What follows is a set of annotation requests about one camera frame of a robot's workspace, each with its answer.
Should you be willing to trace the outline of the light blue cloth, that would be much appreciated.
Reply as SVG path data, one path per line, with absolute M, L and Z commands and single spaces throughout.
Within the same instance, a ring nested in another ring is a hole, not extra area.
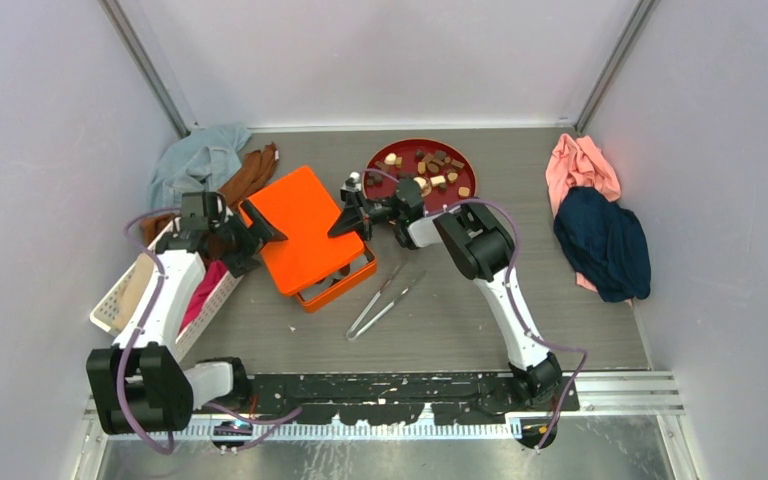
M 241 124 L 218 125 L 169 146 L 153 169 L 147 209 L 179 206 L 184 193 L 217 191 L 242 167 L 238 153 L 251 135 Z

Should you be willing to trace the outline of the beige cloth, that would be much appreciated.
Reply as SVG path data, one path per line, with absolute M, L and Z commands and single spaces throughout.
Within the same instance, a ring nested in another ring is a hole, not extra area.
M 149 281 L 153 277 L 153 263 L 137 263 L 130 280 L 125 285 L 125 288 L 118 299 L 119 313 L 113 322 L 113 326 L 117 330 L 122 331 L 127 326 L 136 312 L 137 306 L 143 297 Z

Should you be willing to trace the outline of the orange box lid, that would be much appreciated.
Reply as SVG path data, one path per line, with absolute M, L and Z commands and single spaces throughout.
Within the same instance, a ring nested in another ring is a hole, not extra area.
M 273 181 L 247 201 L 285 236 L 260 251 L 277 291 L 284 296 L 312 286 L 365 250 L 354 233 L 328 236 L 341 208 L 307 165 Z

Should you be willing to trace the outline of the navy blue cloth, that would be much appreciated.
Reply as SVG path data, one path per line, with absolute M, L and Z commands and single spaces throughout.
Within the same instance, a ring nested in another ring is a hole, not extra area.
M 573 187 L 561 202 L 553 231 L 572 269 L 609 303 L 646 299 L 652 268 L 636 215 L 593 187 Z

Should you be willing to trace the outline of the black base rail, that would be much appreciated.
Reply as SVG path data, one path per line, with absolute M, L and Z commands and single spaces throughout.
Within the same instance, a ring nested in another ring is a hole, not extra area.
M 430 409 L 435 426 L 501 424 L 507 414 L 551 414 L 580 409 L 578 395 L 561 381 L 550 393 L 527 399 L 503 372 L 258 374 L 248 390 L 216 402 L 238 413 L 278 418 L 300 407 L 295 422 L 325 425 L 411 425 Z

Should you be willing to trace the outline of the orange compartment box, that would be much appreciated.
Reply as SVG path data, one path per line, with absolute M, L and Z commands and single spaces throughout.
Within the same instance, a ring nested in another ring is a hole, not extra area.
M 366 246 L 363 253 L 349 264 L 295 294 L 307 313 L 314 313 L 357 287 L 377 271 L 377 258 Z

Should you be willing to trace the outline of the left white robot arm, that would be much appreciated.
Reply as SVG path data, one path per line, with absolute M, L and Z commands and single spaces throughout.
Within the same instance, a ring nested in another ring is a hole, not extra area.
M 110 347 L 92 350 L 86 361 L 96 412 L 109 435 L 182 431 L 212 400 L 237 413 L 252 397 L 240 359 L 211 359 L 184 370 L 176 340 L 207 272 L 210 239 L 225 242 L 220 261 L 239 278 L 259 267 L 256 257 L 266 245 L 287 237 L 250 201 L 233 212 L 218 192 L 186 193 L 176 211 L 171 228 L 143 250 L 152 271 L 134 314 Z

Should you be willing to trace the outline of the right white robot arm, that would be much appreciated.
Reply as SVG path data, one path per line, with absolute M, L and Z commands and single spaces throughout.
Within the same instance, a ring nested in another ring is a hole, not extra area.
M 552 400 L 563 371 L 518 285 L 516 239 L 490 205 L 471 198 L 430 213 L 413 179 L 398 181 L 391 195 L 378 199 L 365 195 L 361 180 L 354 172 L 341 186 L 344 206 L 328 236 L 356 233 L 369 240 L 375 225 L 389 223 L 404 249 L 443 245 L 457 271 L 477 286 L 490 307 L 505 343 L 516 400 L 527 410 L 542 409 Z

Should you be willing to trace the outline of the brown cloth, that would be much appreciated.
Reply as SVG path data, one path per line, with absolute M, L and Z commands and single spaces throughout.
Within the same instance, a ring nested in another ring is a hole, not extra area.
M 242 167 L 219 189 L 229 207 L 238 207 L 251 194 L 263 188 L 272 178 L 279 162 L 279 150 L 274 142 L 243 157 Z M 172 213 L 156 215 L 140 222 L 145 245 L 174 218 Z

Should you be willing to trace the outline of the pink cloth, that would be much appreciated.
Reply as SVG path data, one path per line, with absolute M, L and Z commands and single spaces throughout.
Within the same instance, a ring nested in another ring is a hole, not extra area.
M 613 202 L 622 193 L 615 170 L 592 139 L 575 138 L 569 134 L 561 135 L 553 148 L 545 170 L 545 181 L 552 229 L 559 206 L 571 188 L 593 187 Z M 592 284 L 576 272 L 575 281 L 578 286 L 598 294 Z

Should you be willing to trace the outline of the magenta cloth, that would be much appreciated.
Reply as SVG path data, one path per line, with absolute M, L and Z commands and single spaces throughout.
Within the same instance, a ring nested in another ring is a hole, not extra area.
M 227 268 L 221 261 L 212 261 L 207 267 L 205 276 L 194 291 L 179 329 L 185 330 L 201 313 L 210 295 L 217 288 L 222 278 L 227 273 Z

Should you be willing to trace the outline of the red round plate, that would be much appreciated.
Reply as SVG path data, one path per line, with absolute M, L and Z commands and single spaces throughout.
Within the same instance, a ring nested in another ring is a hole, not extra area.
M 384 163 L 390 153 L 397 155 L 395 165 Z M 478 195 L 478 177 L 470 161 L 455 148 L 432 139 L 409 138 L 381 148 L 362 173 L 364 194 L 369 199 L 391 195 L 397 184 L 395 177 L 417 181 L 426 215 Z M 469 198 L 458 196 L 460 187 L 471 190 Z

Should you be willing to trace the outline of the white plastic basket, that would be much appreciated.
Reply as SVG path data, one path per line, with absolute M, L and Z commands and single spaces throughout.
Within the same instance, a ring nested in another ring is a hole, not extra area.
M 180 332 L 189 301 L 210 264 L 205 263 L 197 254 L 183 249 L 167 249 L 155 253 L 155 242 L 145 245 L 142 239 L 134 237 L 130 232 L 126 233 L 126 237 L 136 242 L 141 255 L 91 310 L 89 321 L 112 336 L 114 345 L 123 347 L 132 334 L 137 333 L 137 348 L 156 342 L 166 346 L 173 357 L 180 361 L 228 299 L 239 279 L 227 271 L 200 315 Z M 153 263 L 154 277 L 149 281 L 131 320 L 119 331 L 113 326 L 119 313 L 118 299 L 138 262 Z

